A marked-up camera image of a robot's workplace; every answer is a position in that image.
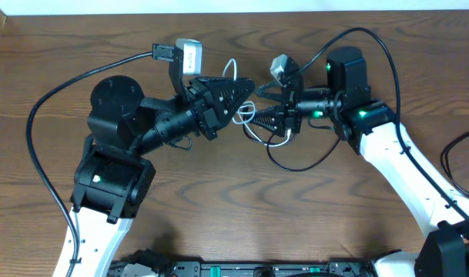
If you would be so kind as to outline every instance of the green connector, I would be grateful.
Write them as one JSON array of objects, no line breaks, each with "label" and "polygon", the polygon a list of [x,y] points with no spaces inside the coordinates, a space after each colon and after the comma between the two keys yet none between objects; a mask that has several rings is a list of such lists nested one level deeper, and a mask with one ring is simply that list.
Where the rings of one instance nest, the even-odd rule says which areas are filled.
[{"label": "green connector", "polygon": [[210,267],[210,277],[221,277],[220,276],[220,266],[211,266]]}]

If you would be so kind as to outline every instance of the white wall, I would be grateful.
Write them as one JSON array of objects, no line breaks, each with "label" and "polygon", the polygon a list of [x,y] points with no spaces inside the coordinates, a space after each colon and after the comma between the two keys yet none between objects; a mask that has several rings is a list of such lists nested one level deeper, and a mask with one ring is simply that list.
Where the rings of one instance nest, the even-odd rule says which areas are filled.
[{"label": "white wall", "polygon": [[6,15],[469,9],[469,0],[0,0]]}]

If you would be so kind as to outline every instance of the wood grain surface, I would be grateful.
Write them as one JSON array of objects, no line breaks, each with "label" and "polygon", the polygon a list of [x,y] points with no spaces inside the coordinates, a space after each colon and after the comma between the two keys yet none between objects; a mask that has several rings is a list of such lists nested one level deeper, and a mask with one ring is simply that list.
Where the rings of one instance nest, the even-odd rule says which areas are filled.
[{"label": "wood grain surface", "polygon": [[[390,48],[403,123],[439,168],[441,149],[469,130],[469,12],[9,18],[0,43],[0,276],[51,275],[62,248],[64,219],[34,170],[24,136],[28,112],[47,91],[176,38],[203,43],[204,75],[220,75],[236,58],[238,75],[262,84],[271,80],[274,57],[287,53],[303,63],[355,26],[371,28]],[[348,35],[337,45],[362,48],[374,96],[394,107],[393,79],[380,46],[365,34]],[[306,73],[306,84],[325,84],[324,70],[321,59]],[[167,64],[147,58],[67,88],[35,120],[36,151],[68,207],[89,134],[90,92],[102,78],[118,74],[135,78],[147,95],[173,95]],[[302,167],[334,139],[304,126],[293,144],[273,153],[284,165]],[[146,155],[157,174],[117,259],[153,248],[207,261],[315,261],[422,246],[406,206],[345,143],[315,169],[291,173],[273,165],[265,148],[245,139],[237,125],[211,142],[193,140],[190,152],[164,147]],[[469,140],[451,155],[457,180],[469,188]]]}]

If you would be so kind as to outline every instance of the white cable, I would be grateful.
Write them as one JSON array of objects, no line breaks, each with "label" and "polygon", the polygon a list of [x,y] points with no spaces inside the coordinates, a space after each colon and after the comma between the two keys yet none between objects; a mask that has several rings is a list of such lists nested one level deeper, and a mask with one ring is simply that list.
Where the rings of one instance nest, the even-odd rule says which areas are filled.
[{"label": "white cable", "polygon": [[[233,66],[234,66],[233,80],[236,81],[236,78],[237,78],[237,63],[236,63],[236,60],[234,58],[231,58],[227,62],[227,65],[224,68],[224,71],[222,72],[222,77],[226,76],[226,71],[229,68],[229,65],[231,65],[231,63],[233,63]],[[248,112],[242,112],[242,110],[244,108],[248,108]],[[248,132],[250,132],[250,134],[255,139],[257,139],[259,142],[262,142],[263,140],[260,137],[258,137],[258,135],[256,135],[255,132],[253,132],[251,130],[250,126],[248,125],[248,123],[250,123],[255,118],[255,113],[256,113],[255,103],[253,101],[246,101],[236,111],[236,114],[240,117],[240,121],[237,121],[235,119],[235,116],[233,116],[233,122],[234,122],[234,124],[237,124],[237,125],[245,125],[246,129],[248,129]],[[245,120],[245,119],[243,119],[243,115],[251,115],[251,116],[248,119]],[[286,140],[284,142],[281,142],[281,143],[276,144],[276,145],[269,145],[269,147],[280,147],[280,146],[283,146],[286,143],[288,143],[288,141],[290,139],[291,132],[292,131],[291,131],[290,128],[287,129],[287,131],[286,131]]]},{"label": "white cable", "polygon": [[237,77],[237,64],[236,64],[236,60],[234,58],[231,58],[228,62],[227,62],[227,65],[226,67],[224,68],[224,71],[222,72],[222,77],[225,77],[226,76],[226,71],[227,69],[229,68],[229,65],[231,65],[231,62],[233,63],[234,65],[234,76],[233,76],[233,80],[236,81],[236,77]]}]

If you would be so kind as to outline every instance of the brown tabletop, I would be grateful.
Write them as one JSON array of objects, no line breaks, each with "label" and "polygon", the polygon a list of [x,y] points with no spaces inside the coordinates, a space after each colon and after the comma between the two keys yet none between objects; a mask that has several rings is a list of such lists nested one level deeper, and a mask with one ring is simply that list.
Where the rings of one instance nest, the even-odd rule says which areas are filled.
[{"label": "brown tabletop", "polygon": [[[355,26],[371,28],[389,47],[400,76],[402,122],[440,168],[442,148],[469,130],[469,12],[10,17],[0,42],[0,276],[51,275],[61,252],[66,224],[34,170],[24,135],[28,112],[47,91],[177,38],[203,43],[204,75],[220,75],[236,58],[238,76],[262,84],[271,80],[274,57],[287,53],[302,64]],[[380,46],[357,33],[337,45],[363,50],[374,97],[394,107]],[[147,95],[169,98],[174,91],[167,66],[146,58],[115,68],[67,88],[40,109],[35,148],[68,207],[94,85],[128,75]],[[324,85],[324,58],[305,77],[307,85]],[[270,104],[252,99],[260,108]],[[284,165],[304,167],[334,139],[305,125],[293,144],[273,153]],[[238,125],[211,142],[193,141],[190,152],[163,147],[146,155],[157,174],[116,258],[152,248],[206,261],[317,261],[422,246],[405,204],[346,143],[315,169],[292,173],[273,165]],[[469,188],[469,139],[451,155],[458,182]]]}]

